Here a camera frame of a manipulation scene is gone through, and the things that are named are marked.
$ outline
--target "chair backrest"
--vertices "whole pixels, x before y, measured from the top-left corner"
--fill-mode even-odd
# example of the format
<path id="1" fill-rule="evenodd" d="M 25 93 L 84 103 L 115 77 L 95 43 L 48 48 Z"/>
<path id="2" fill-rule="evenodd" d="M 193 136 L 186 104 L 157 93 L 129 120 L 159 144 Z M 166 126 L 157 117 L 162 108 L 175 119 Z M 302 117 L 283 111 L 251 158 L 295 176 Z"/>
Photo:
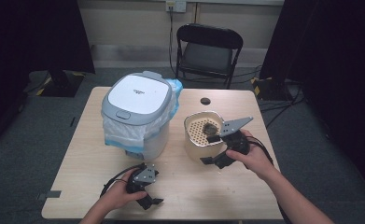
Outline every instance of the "chair backrest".
<path id="1" fill-rule="evenodd" d="M 198 23 L 181 26 L 176 32 L 176 38 L 179 46 L 181 40 L 224 49 L 241 49 L 244 44 L 243 38 L 234 30 Z"/>

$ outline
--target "perforated basket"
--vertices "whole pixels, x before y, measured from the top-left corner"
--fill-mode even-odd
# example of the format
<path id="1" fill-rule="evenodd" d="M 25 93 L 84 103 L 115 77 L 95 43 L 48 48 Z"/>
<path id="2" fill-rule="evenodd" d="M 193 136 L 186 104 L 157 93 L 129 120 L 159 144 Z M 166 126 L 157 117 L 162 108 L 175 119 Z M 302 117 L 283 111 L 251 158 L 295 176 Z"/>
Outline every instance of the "perforated basket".
<path id="1" fill-rule="evenodd" d="M 200 158 L 215 157 L 223 147 L 223 142 L 209 143 L 204 133 L 204 126 L 211 124 L 218 134 L 223 118 L 214 111 L 204 111 L 192 114 L 185 119 L 185 149 L 189 157 L 202 163 Z"/>

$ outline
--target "forearm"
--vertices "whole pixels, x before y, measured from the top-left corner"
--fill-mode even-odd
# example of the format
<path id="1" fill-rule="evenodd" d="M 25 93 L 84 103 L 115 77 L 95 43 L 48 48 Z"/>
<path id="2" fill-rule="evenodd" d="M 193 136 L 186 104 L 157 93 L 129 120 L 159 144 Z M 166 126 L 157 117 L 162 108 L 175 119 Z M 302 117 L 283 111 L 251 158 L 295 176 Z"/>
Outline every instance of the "forearm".
<path id="1" fill-rule="evenodd" d="M 333 223 L 301 195 L 279 171 L 274 169 L 264 180 L 292 223 Z"/>
<path id="2" fill-rule="evenodd" d="M 94 224 L 101 223 L 109 209 L 104 207 L 101 203 L 97 202 L 94 206 L 89 210 L 86 216 L 79 222 L 79 224 Z"/>

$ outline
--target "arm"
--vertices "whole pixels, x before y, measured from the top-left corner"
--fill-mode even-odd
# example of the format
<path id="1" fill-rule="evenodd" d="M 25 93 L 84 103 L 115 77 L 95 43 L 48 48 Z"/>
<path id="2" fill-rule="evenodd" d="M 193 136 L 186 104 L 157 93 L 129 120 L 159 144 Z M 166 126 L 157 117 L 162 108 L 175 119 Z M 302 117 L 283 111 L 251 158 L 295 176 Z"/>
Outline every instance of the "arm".
<path id="1" fill-rule="evenodd" d="M 112 210 L 121 208 L 126 203 L 136 201 L 147 196 L 144 191 L 129 194 L 126 191 L 127 181 L 134 170 L 124 174 L 89 210 L 80 224 L 101 223 L 105 216 Z"/>
<path id="2" fill-rule="evenodd" d="M 252 136 L 246 130 L 241 130 L 241 132 L 245 136 Z M 242 162 L 260 179 L 266 182 L 293 223 L 333 223 L 272 166 L 259 147 L 252 145 L 247 155 L 233 150 L 228 150 L 226 154 L 230 158 Z"/>

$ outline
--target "wooden tabletop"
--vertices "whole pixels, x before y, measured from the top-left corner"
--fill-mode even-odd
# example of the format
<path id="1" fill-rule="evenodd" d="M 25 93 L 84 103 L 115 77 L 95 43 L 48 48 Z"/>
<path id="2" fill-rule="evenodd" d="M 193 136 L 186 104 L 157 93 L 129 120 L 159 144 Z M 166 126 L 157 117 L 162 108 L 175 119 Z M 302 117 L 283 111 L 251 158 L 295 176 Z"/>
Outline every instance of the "wooden tabletop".
<path id="1" fill-rule="evenodd" d="M 47 198 L 44 218 L 83 218 L 98 200 L 104 184 L 113 176 L 142 161 L 127 157 L 124 150 L 106 146 L 101 103 L 108 87 L 91 92 L 75 134 L 51 190 L 59 198 Z M 211 100 L 202 105 L 203 98 Z M 185 89 L 179 109 L 170 121 L 168 143 L 154 164 L 156 183 L 146 187 L 152 198 L 163 203 L 144 210 L 137 202 L 112 211 L 106 218 L 119 220 L 241 220 L 282 219 L 269 187 L 241 162 L 218 169 L 191 160 L 185 151 L 184 120 L 187 116 L 212 110 L 224 120 L 252 116 L 244 128 L 267 147 L 278 169 L 272 144 L 252 91 Z"/>

